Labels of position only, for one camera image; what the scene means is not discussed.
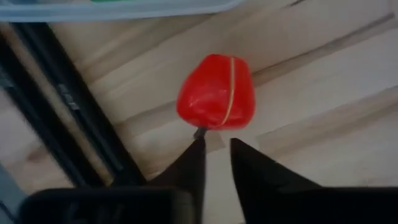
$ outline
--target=wooden surface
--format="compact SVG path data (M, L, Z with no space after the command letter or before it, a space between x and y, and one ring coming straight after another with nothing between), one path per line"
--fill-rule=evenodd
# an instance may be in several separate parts
M228 140L239 137L323 185L397 185L398 25L390 0L252 0L220 14L52 28L147 178L192 141L175 113L183 79L209 53L248 61L256 115L210 132L206 223L243 221ZM110 181L10 28L14 50L90 160ZM27 193L70 183L0 94L0 161Z
M394 10L395 15L398 15L398 1L391 0L392 8Z

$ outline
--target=plastic container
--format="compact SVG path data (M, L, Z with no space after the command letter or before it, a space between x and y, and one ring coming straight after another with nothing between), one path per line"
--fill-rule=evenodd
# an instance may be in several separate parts
M205 14L244 0L0 0L0 21L97 21Z

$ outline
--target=wood grain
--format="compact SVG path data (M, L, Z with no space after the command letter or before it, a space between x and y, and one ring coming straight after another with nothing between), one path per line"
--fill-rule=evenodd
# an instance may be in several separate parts
M207 155L204 223L238 224L244 221L230 158L228 148Z
M396 29L323 57L256 89L256 114L241 131L257 136L397 85Z
M322 185L397 186L397 109L274 158Z
M389 30L397 24L389 1L294 2L253 0L214 15L57 23L52 28L128 151L147 178L152 178L192 141L195 128L178 119L173 101L183 79L208 53L245 58L255 75L258 102L256 117L245 130L209 133L208 157L214 158L211 169L224 170L215 164L217 160L227 163L225 153L218 152L225 151L230 137L278 156L276 151L302 138L322 139L326 145L328 139L322 136L364 121L395 103L397 31ZM110 181L26 49L9 27L2 24L1 29L90 161ZM19 112L2 98L0 123L0 161L26 192L70 186ZM311 125L319 125L321 131L301 133ZM382 128L384 123L375 125ZM265 141L272 144L265 147ZM285 162L290 150L282 151L280 160ZM230 181L223 175L220 171L210 179ZM210 195L217 198L217 192Z

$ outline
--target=red pepper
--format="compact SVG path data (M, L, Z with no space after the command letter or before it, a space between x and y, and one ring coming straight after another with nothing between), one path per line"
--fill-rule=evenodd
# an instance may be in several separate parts
M199 128L238 129L254 114L255 100L247 63L237 57L209 55L189 75L177 100L177 113Z

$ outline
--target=yellow stripe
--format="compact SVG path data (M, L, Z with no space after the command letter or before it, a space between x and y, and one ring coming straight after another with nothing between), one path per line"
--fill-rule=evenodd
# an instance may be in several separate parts
M229 73L229 88L231 92L229 93L229 101L228 108L225 113L225 117L223 122L221 122L220 126L224 125L227 121L229 114L231 114L232 105L234 103L234 94L235 94L235 58L231 57L230 60L230 73Z

